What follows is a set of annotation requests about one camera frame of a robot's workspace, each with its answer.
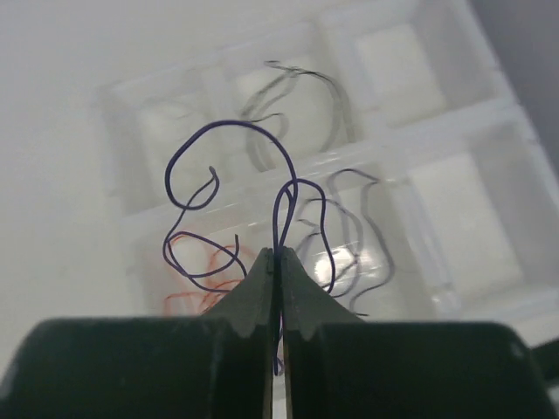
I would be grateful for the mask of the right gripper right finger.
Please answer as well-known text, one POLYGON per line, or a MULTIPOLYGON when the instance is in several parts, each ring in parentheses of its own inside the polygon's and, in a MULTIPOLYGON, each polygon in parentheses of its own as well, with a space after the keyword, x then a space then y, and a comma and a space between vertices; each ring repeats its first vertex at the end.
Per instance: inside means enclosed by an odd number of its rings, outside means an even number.
POLYGON ((495 322, 367 322, 280 262, 291 418, 550 418, 548 351, 495 322))

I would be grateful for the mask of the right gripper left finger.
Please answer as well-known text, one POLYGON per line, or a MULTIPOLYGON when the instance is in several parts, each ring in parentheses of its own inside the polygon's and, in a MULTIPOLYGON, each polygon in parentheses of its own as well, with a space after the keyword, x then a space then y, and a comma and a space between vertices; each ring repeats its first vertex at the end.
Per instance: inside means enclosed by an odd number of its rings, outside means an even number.
POLYGON ((58 318, 24 338, 1 381, 4 418, 268 418, 273 258, 194 317, 58 318))

